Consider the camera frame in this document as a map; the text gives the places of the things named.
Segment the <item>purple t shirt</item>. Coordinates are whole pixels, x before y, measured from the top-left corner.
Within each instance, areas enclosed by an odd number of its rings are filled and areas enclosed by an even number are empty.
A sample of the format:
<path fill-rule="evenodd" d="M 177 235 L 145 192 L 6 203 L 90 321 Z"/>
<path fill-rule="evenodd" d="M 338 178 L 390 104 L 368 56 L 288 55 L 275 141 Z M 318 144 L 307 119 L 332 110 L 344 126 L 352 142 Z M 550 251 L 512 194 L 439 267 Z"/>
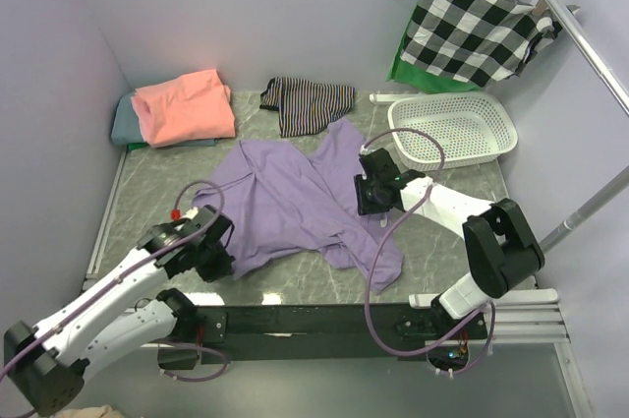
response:
<path fill-rule="evenodd" d="M 288 141 L 242 140 L 201 189 L 195 207 L 221 207 L 235 229 L 227 247 L 235 277 L 301 251 L 318 251 L 336 269 L 372 273 L 381 292 L 401 274 L 403 255 L 378 215 L 358 215 L 354 177 L 364 136 L 343 117 L 305 155 Z"/>

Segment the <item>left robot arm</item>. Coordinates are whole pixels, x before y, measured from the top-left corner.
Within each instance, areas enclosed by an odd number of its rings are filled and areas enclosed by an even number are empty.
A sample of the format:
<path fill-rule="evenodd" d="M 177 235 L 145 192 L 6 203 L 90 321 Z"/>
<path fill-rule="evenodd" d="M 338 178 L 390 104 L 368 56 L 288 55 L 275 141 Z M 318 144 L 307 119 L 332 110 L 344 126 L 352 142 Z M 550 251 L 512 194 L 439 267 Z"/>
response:
<path fill-rule="evenodd" d="M 133 301 L 188 270 L 212 282 L 232 272 L 222 242 L 233 222 L 212 206 L 153 225 L 121 263 L 79 298 L 30 326 L 4 334 L 4 369 L 33 413 L 51 416 L 68 405 L 97 371 L 155 340 L 197 339 L 198 307 L 176 288 L 132 314 Z"/>

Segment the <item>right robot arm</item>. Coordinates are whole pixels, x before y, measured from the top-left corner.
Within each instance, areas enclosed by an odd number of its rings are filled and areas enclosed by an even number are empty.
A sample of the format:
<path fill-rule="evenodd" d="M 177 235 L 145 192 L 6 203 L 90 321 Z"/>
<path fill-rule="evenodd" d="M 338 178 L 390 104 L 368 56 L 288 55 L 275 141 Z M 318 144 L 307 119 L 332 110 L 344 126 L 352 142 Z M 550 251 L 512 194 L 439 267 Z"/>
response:
<path fill-rule="evenodd" d="M 359 162 L 363 173 L 355 177 L 355 189 L 360 215 L 398 209 L 433 221 L 464 241 L 469 272 L 430 303 L 430 322 L 438 333 L 544 266 L 542 248 L 514 201 L 473 198 L 417 170 L 402 172 L 386 149 L 364 153 Z"/>

